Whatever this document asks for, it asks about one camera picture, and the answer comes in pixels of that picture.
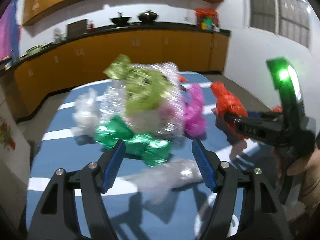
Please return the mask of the person right hand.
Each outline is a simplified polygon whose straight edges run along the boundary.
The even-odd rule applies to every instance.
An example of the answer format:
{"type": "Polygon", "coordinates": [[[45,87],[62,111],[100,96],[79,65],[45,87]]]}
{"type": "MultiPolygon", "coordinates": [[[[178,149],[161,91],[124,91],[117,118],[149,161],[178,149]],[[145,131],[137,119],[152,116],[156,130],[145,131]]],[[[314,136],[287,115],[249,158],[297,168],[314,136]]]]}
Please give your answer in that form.
{"type": "Polygon", "coordinates": [[[319,168],[319,149],[310,155],[303,156],[295,161],[287,170],[287,175],[295,176],[305,171],[319,168]]]}

